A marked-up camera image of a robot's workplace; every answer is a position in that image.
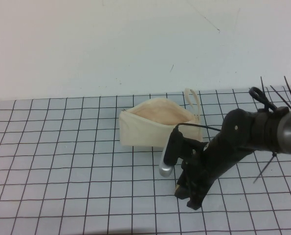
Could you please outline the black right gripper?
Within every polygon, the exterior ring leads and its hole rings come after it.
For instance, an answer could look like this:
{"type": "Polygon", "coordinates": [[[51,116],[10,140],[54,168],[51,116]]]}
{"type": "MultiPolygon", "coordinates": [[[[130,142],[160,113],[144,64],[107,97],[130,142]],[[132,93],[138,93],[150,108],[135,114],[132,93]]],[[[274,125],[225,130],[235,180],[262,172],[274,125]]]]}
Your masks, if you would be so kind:
{"type": "Polygon", "coordinates": [[[184,159],[174,196],[187,199],[198,210],[215,180],[243,158],[243,135],[220,132],[209,143],[198,143],[194,154],[184,159]]]}

